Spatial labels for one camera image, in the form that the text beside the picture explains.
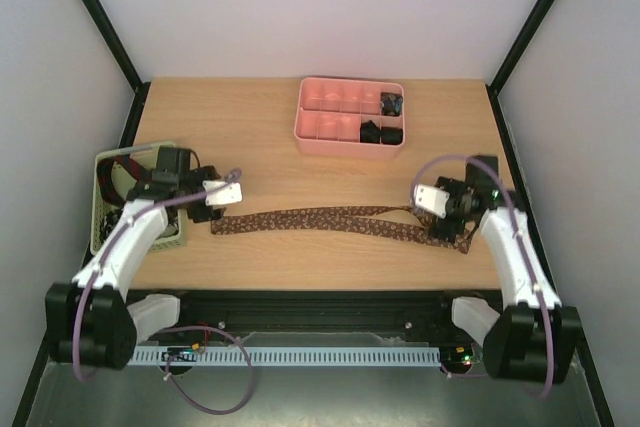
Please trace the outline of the brown floral tie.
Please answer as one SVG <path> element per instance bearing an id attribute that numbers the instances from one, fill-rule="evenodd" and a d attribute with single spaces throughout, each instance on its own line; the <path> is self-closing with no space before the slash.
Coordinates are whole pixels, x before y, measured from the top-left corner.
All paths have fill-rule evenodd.
<path id="1" fill-rule="evenodd" d="M 411 214 L 409 206 L 337 206 L 309 207 L 274 210 L 225 216 L 210 222 L 210 232 L 217 236 L 249 234 L 267 231 L 331 231 L 415 243 L 419 245 L 469 252 L 475 227 L 463 227 L 458 233 L 444 239 L 436 236 L 437 218 L 433 214 L 415 214 L 414 224 L 384 220 L 382 216 L 391 212 Z"/>

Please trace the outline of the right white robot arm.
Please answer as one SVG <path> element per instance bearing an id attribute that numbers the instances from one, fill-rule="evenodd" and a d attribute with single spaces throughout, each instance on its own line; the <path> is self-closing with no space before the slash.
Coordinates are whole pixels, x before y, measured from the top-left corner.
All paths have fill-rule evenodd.
<path id="1" fill-rule="evenodd" d="M 436 326 L 455 339 L 466 332 L 481 348 L 486 373 L 494 379 L 539 382 L 545 392 L 564 382 L 582 333 L 576 308 L 562 303 L 544 273 L 529 233 L 529 220 L 516 191 L 499 177 L 494 156 L 465 156 L 461 180 L 439 177 L 434 185 L 414 179 L 414 210 L 432 216 L 431 240 L 467 239 L 472 224 L 489 247 L 503 307 L 479 297 L 459 296 L 436 314 Z"/>

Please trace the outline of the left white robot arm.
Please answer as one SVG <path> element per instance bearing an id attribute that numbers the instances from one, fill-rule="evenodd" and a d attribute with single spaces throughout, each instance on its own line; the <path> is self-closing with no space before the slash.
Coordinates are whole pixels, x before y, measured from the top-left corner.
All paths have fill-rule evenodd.
<path id="1" fill-rule="evenodd" d="M 153 145 L 155 164 L 133 159 L 137 148 L 96 161 L 103 201 L 121 210 L 118 222 L 91 260 L 67 283 L 45 295 L 49 355 L 69 363 L 88 381 L 99 368 L 121 370 L 136 346 L 179 318 L 177 297 L 153 294 L 132 305 L 127 295 L 145 256 L 171 220 L 186 212 L 193 222 L 213 219 L 242 199 L 238 169 L 220 175 L 189 148 Z"/>

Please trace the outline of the green perforated basket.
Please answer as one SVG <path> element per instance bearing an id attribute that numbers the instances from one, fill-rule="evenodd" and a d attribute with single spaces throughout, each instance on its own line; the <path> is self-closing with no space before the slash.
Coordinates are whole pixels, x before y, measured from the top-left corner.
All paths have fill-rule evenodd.
<path id="1" fill-rule="evenodd" d="M 89 250 L 92 254 L 96 254 L 101 248 L 121 215 L 121 208 L 106 201 L 102 196 L 100 186 L 104 182 L 104 176 L 98 175 L 99 163 L 113 157 L 120 156 L 124 158 L 126 166 L 118 162 L 109 163 L 107 180 L 110 181 L 108 187 L 113 187 L 115 193 L 125 199 L 126 194 L 135 186 L 140 175 L 136 170 L 136 164 L 146 171 L 152 170 L 156 165 L 159 148 L 164 146 L 176 147 L 176 143 L 173 141 L 153 142 L 108 150 L 96 155 L 94 162 L 91 239 L 89 244 Z M 149 251 L 158 252 L 185 245 L 187 242 L 186 220 L 186 214 L 183 211 L 179 211 L 175 217 L 169 220 L 166 230 L 154 241 Z"/>

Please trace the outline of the rolled black tie right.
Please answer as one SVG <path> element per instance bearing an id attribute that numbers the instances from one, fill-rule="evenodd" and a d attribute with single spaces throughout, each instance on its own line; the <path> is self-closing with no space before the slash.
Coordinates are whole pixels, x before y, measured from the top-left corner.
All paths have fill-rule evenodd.
<path id="1" fill-rule="evenodd" d="M 401 128 L 382 127 L 380 140 L 383 145 L 401 145 L 404 141 L 404 131 Z"/>

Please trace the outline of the rolled black tie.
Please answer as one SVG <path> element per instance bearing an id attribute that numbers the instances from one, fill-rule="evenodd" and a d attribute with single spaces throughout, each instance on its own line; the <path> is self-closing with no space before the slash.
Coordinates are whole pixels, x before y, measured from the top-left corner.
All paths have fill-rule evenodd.
<path id="1" fill-rule="evenodd" d="M 368 120 L 360 125 L 361 143 L 379 144 L 380 138 L 381 129 L 373 120 Z"/>
<path id="2" fill-rule="evenodd" d="M 401 145 L 404 141 L 404 131 L 401 128 L 382 127 L 380 140 L 383 145 Z"/>

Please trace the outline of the rolled black tie left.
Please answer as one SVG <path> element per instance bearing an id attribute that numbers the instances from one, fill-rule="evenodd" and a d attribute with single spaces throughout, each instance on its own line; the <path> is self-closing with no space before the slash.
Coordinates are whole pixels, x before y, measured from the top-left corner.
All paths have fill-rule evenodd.
<path id="1" fill-rule="evenodd" d="M 373 120 L 368 120 L 360 125 L 361 143 L 379 144 L 380 138 L 381 129 Z"/>

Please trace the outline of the rolled blue patterned tie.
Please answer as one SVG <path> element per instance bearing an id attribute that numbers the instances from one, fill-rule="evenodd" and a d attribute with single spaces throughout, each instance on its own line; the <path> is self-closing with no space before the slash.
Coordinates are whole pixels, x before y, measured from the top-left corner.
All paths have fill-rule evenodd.
<path id="1" fill-rule="evenodd" d="M 403 110 L 404 97 L 401 94 L 382 92 L 380 95 L 380 112 L 382 116 L 399 117 Z"/>

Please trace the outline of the pink compartment organizer box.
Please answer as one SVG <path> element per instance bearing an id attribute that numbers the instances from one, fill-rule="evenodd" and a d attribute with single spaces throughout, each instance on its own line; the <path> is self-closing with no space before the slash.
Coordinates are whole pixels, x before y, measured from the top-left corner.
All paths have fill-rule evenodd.
<path id="1" fill-rule="evenodd" d="M 382 116 L 382 92 L 404 97 L 399 117 Z M 407 138 L 404 88 L 393 82 L 307 77 L 300 83 L 294 124 L 299 151 L 307 155 L 392 160 Z M 373 120 L 382 127 L 401 128 L 404 141 L 391 146 L 360 142 L 360 125 Z"/>

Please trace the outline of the black aluminium frame rail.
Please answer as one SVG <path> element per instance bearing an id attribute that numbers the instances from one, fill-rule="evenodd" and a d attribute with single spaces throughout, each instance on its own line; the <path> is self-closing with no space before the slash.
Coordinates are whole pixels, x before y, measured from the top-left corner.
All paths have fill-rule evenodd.
<path id="1" fill-rule="evenodd" d="M 500 311 L 498 290 L 231 291 L 154 289 L 180 300 L 179 323 L 205 323 L 229 333 L 374 333 L 410 341 L 460 335 L 450 307 L 457 296 L 478 297 Z"/>

